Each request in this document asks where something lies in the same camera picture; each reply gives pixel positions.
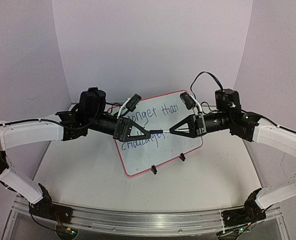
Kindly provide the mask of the black marker cap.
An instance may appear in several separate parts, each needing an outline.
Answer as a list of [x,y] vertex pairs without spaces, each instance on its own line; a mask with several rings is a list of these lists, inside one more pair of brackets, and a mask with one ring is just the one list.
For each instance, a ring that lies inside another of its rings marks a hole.
[[162,134],[164,131],[162,129],[157,129],[157,130],[150,130],[149,132],[151,134]]

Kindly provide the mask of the pink framed whiteboard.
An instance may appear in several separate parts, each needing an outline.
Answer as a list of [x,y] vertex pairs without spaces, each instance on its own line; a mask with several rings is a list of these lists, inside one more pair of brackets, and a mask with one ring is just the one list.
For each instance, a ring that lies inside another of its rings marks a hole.
[[[182,90],[141,100],[129,118],[145,130],[169,130],[193,114],[180,99]],[[125,174],[134,177],[185,156],[203,146],[203,139],[188,138],[170,133],[152,134],[149,139],[130,142],[115,141]]]

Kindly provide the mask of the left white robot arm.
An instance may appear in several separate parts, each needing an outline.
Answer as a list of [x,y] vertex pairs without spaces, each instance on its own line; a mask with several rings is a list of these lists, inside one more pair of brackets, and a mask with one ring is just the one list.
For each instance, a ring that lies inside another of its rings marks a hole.
[[71,141],[87,136],[89,130],[110,135],[122,143],[151,137],[150,131],[122,116],[120,111],[117,115],[108,114],[106,105],[106,93],[90,87],[81,93],[71,110],[49,117],[0,122],[0,183],[24,197],[33,215],[57,219],[60,210],[42,184],[15,169],[7,160],[6,150],[39,142]]

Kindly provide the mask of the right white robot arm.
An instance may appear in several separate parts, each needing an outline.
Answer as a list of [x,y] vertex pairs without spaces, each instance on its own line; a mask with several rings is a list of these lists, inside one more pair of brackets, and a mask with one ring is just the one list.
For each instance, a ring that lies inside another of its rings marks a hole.
[[[186,92],[180,94],[180,99],[188,110],[197,108],[198,112],[172,126],[169,130],[171,134],[198,138],[228,129],[232,136],[267,145],[296,158],[296,131],[278,125],[260,114],[242,110],[237,91],[215,91],[216,111],[209,114],[203,114],[201,104]],[[295,196],[296,175],[278,186],[254,190],[243,207],[225,210],[221,216],[227,227],[253,223],[265,219],[265,211],[272,205]]]

